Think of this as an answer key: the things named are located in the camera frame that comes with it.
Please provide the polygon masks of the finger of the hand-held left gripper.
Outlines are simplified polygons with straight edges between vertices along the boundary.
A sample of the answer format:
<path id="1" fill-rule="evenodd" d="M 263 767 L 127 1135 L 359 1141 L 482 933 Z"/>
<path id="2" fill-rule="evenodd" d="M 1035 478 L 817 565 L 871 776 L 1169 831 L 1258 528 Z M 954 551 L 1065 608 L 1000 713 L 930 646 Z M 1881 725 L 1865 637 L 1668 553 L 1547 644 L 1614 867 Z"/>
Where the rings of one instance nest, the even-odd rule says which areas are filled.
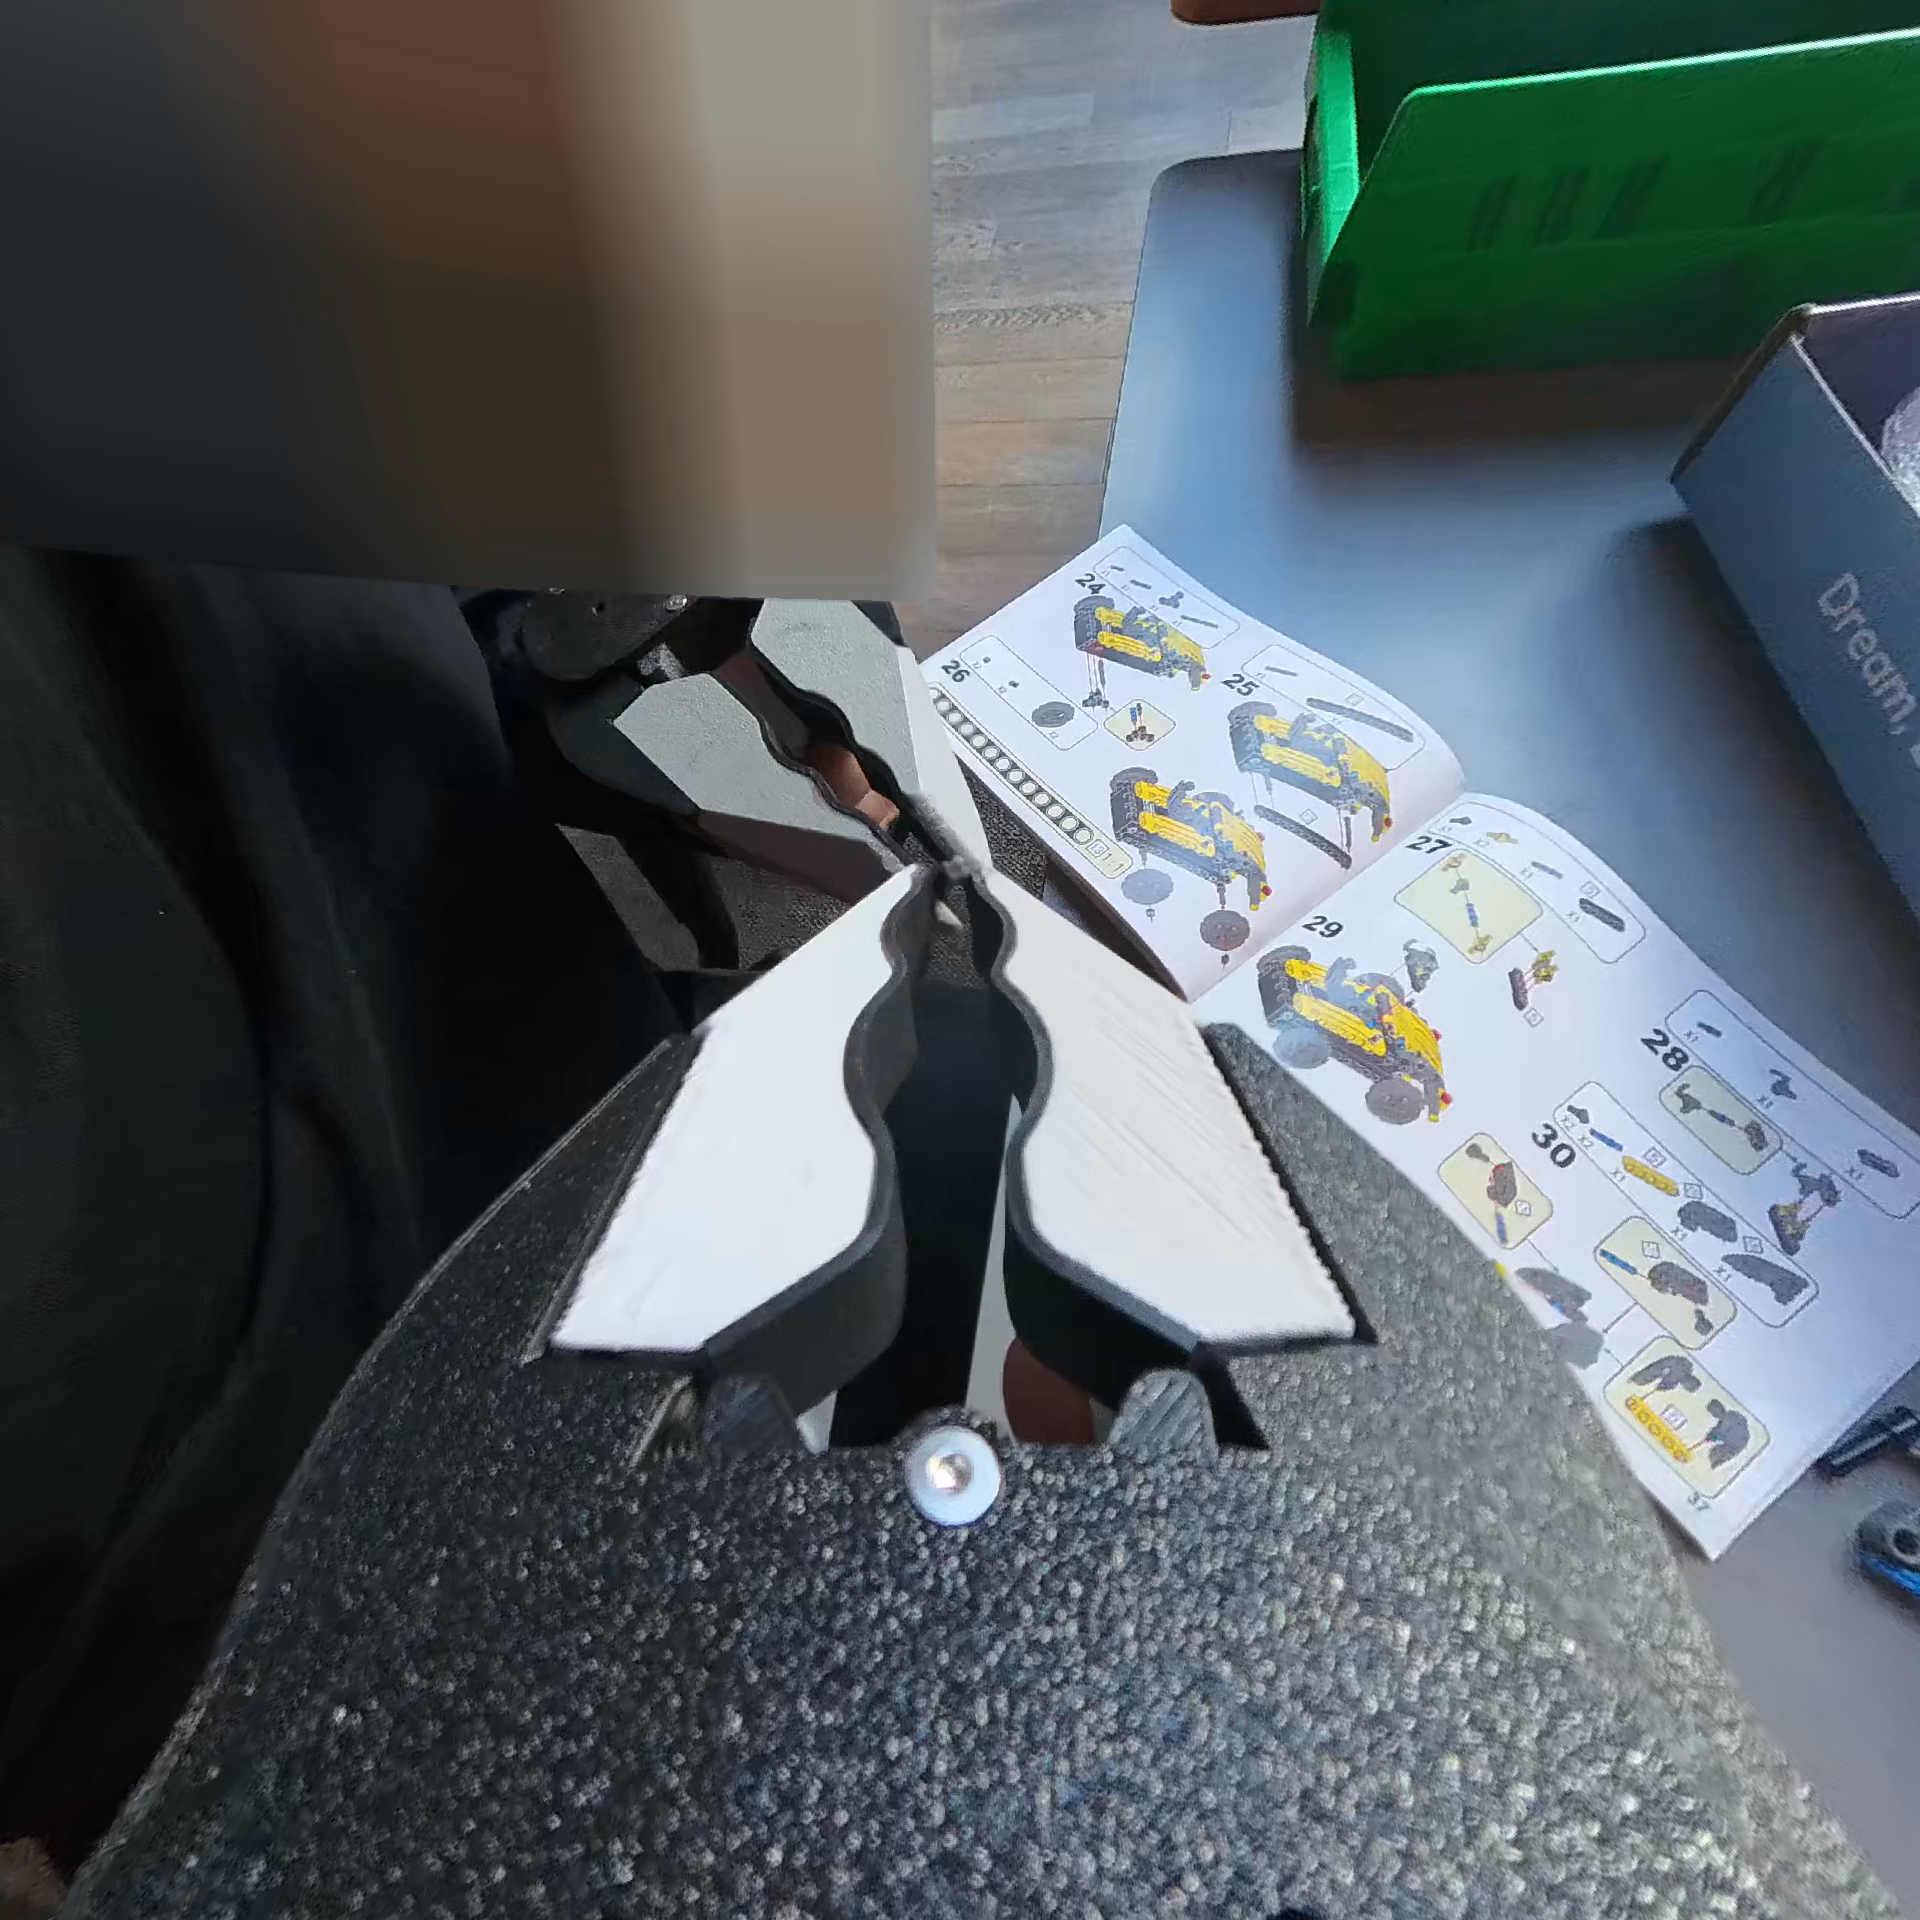
<path id="1" fill-rule="evenodd" d="M 892 831 L 842 804 L 767 718 L 710 673 L 611 689 L 612 728 L 689 802 L 690 825 L 714 851 L 783 878 L 905 871 Z"/>
<path id="2" fill-rule="evenodd" d="M 938 860 L 992 871 L 997 855 L 915 654 L 854 601 L 767 599 L 750 629 L 757 666 L 803 724 L 803 762 L 832 802 Z"/>

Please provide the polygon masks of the instruction booklet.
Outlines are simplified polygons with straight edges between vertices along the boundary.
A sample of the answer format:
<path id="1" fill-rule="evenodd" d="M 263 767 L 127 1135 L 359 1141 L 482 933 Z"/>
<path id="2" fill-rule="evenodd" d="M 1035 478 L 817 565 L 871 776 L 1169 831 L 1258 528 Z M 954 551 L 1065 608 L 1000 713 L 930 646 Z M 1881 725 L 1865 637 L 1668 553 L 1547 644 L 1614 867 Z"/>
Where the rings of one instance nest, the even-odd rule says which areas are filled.
<path id="1" fill-rule="evenodd" d="M 924 678 L 1197 1020 L 1501 1266 L 1709 1557 L 1916 1366 L 1916 1131 L 1361 667 L 1121 525 Z"/>

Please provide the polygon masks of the pile of brick parts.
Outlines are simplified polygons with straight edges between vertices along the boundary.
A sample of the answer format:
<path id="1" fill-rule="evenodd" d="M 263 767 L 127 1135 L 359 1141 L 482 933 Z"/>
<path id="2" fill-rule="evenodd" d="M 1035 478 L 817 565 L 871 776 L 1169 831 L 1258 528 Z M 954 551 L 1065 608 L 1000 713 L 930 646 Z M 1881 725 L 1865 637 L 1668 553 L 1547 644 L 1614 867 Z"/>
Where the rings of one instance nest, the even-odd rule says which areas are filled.
<path id="1" fill-rule="evenodd" d="M 1814 1460 L 1830 1483 L 1874 1479 L 1876 1499 L 1853 1525 L 1853 1567 L 1881 1593 L 1918 1613 L 1918 1410 L 1889 1401 L 1849 1426 Z"/>

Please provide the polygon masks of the green bin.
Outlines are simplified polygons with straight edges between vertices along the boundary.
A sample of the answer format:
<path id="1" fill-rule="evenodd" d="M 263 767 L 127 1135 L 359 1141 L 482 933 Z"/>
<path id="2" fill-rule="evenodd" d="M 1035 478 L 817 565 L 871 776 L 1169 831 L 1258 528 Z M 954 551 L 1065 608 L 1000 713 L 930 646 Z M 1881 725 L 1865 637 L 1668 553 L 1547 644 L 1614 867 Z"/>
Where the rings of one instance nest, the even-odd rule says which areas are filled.
<path id="1" fill-rule="evenodd" d="M 1336 1 L 1308 325 L 1345 377 L 1740 356 L 1918 283 L 1914 1 Z"/>

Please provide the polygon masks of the grey desk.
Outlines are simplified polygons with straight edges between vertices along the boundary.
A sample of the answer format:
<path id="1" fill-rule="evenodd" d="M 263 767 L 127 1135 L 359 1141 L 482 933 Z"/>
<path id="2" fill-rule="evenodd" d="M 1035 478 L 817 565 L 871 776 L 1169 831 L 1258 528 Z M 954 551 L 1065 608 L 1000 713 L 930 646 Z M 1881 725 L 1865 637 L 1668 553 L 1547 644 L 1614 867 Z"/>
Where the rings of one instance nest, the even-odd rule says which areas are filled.
<path id="1" fill-rule="evenodd" d="M 1345 381 L 1305 318 L 1301 155 L 1171 166 L 1148 207 L 1103 531 L 1423 715 L 1466 788 L 1613 869 L 1764 1020 L 1916 1133 L 1916 918 L 1670 471 L 1721 363 Z M 1721 1556 L 1601 1426 L 1722 1661 L 1916 1915 L 1916 1613 L 1854 1570 L 1874 1479 L 1813 1466 Z"/>

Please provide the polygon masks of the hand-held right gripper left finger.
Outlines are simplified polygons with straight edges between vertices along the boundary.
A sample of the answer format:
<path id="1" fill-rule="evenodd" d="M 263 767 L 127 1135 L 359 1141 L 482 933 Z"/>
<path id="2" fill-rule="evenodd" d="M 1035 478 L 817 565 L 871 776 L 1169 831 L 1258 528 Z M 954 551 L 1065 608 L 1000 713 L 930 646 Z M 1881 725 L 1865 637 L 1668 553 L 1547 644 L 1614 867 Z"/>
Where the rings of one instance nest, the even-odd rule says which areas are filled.
<path id="1" fill-rule="evenodd" d="M 905 1316 L 886 1109 L 938 884 L 903 871 L 696 1029 L 556 1348 L 696 1371 L 863 1371 Z"/>

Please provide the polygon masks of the blue cardboard box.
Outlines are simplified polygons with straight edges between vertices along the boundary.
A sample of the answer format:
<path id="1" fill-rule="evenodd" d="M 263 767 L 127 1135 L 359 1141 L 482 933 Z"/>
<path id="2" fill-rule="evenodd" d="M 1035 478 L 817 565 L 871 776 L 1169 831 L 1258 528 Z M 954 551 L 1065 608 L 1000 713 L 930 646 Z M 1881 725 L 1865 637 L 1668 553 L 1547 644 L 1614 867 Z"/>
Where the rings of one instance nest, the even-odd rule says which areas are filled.
<path id="1" fill-rule="evenodd" d="M 1782 315 L 1672 486 L 1885 869 L 1918 905 L 1918 296 Z"/>

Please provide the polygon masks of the person's right hand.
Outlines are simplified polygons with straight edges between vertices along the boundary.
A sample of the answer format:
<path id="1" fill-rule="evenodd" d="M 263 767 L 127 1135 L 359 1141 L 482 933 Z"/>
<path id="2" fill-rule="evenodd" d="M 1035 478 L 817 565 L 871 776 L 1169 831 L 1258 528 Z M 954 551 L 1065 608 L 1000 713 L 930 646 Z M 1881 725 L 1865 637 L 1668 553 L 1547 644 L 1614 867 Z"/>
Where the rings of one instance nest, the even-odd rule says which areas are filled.
<path id="1" fill-rule="evenodd" d="M 1093 1447 L 1103 1438 L 1093 1396 L 1045 1364 L 1021 1336 L 1002 1355 L 1000 1394 L 1007 1424 L 1024 1446 Z"/>

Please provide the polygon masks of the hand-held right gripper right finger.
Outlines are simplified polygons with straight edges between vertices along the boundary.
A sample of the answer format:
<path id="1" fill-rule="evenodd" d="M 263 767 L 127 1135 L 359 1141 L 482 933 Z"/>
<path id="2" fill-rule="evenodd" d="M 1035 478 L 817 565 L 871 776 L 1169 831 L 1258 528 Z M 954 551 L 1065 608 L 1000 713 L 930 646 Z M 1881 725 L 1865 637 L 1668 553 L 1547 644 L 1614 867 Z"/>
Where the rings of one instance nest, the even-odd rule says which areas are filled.
<path id="1" fill-rule="evenodd" d="M 1004 875 L 995 1007 L 1028 1067 L 1007 1300 L 1045 1361 L 1221 1361 L 1357 1336 L 1355 1309 L 1188 1006 Z"/>

